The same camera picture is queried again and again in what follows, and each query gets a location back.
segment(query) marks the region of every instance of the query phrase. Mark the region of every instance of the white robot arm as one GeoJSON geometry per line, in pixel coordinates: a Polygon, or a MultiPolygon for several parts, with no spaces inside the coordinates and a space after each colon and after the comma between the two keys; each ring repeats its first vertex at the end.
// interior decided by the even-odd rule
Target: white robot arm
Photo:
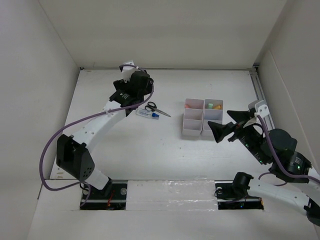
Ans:
{"type": "Polygon", "coordinates": [[[145,95],[150,94],[150,98],[153,93],[154,81],[145,70],[135,69],[130,64],[122,67],[129,67],[130,78],[124,74],[124,79],[113,83],[116,92],[103,108],[106,114],[94,118],[73,135],[63,134],[57,141],[56,164],[80,183],[90,184],[99,190],[103,196],[110,194],[112,180],[98,170],[91,153],[116,123],[143,103],[145,95]]]}
{"type": "MultiPolygon", "coordinates": [[[[271,199],[293,208],[307,216],[310,222],[320,226],[320,176],[312,168],[310,161],[295,151],[297,140],[282,129],[267,130],[263,121],[263,117],[269,114],[266,102],[256,101],[249,104],[249,111],[229,110],[227,113],[236,121],[235,124],[208,122],[216,142],[219,143],[224,137],[234,133],[228,139],[229,142],[240,140],[260,164],[272,164],[270,173],[301,190],[287,190],[254,179],[247,173],[238,172],[230,187],[227,187],[228,196],[235,199],[231,203],[247,196],[271,199]],[[261,127],[265,137],[253,126],[261,127]]],[[[217,191],[223,194],[221,187],[216,188],[217,191]]]]}

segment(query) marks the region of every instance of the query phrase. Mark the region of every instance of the scissor handle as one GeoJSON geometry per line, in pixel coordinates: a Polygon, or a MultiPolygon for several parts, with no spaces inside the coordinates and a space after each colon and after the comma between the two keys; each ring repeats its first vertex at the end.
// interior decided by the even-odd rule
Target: scissor handle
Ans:
{"type": "Polygon", "coordinates": [[[144,107],[145,110],[152,111],[152,112],[154,112],[156,108],[157,108],[157,105],[153,101],[149,101],[147,105],[144,107]]]}

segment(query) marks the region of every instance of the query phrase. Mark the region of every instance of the clear tape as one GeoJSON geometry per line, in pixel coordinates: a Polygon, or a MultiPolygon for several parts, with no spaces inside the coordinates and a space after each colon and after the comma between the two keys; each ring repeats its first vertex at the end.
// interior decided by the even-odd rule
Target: clear tape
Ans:
{"type": "Polygon", "coordinates": [[[213,180],[138,180],[127,189],[128,211],[218,210],[213,180]]]}

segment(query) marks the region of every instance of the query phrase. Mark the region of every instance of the plastic organizer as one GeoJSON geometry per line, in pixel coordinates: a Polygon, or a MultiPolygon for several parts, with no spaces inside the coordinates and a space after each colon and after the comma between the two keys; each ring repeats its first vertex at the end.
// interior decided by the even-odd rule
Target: plastic organizer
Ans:
{"type": "Polygon", "coordinates": [[[189,108],[184,109],[182,135],[213,137],[208,122],[222,124],[224,101],[187,98],[185,104],[189,108]],[[213,107],[220,105],[221,109],[209,109],[208,104],[213,104],[213,107]]]}

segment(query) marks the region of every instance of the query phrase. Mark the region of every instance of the small orange object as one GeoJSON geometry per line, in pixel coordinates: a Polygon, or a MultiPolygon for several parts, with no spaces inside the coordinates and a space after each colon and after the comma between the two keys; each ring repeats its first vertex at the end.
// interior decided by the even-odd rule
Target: small orange object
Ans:
{"type": "Polygon", "coordinates": [[[221,107],[221,105],[217,105],[217,106],[214,106],[213,109],[220,110],[220,109],[222,109],[222,107],[221,107]]]}
{"type": "Polygon", "coordinates": [[[108,207],[111,206],[110,201],[111,201],[111,199],[114,197],[115,192],[116,192],[116,190],[113,190],[112,193],[111,193],[111,196],[110,196],[110,198],[109,198],[109,200],[108,200],[108,203],[106,204],[108,207]]]}

